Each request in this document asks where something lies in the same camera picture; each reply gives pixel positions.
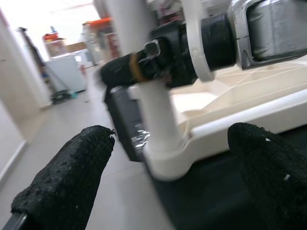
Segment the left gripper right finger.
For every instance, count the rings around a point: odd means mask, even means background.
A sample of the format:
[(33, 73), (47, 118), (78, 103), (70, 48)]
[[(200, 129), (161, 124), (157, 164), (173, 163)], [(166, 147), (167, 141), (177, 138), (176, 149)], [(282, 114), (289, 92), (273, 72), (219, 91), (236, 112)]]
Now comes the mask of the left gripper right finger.
[(270, 230), (307, 228), (307, 158), (283, 137), (249, 123), (227, 131), (242, 179)]

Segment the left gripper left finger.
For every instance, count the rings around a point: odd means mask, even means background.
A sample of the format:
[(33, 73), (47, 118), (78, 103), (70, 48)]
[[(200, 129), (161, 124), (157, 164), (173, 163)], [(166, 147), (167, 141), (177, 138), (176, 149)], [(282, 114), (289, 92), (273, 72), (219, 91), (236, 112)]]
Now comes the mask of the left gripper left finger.
[(67, 141), (12, 201), (5, 230), (84, 230), (115, 131), (90, 126)]

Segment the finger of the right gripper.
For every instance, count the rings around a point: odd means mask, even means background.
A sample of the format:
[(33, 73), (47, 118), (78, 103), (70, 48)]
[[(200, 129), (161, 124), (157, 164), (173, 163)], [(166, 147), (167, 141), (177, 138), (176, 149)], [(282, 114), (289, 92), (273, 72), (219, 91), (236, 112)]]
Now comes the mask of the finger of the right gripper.
[(106, 86), (130, 86), (138, 83), (131, 70), (130, 59), (133, 53), (114, 59), (100, 68), (99, 76)]

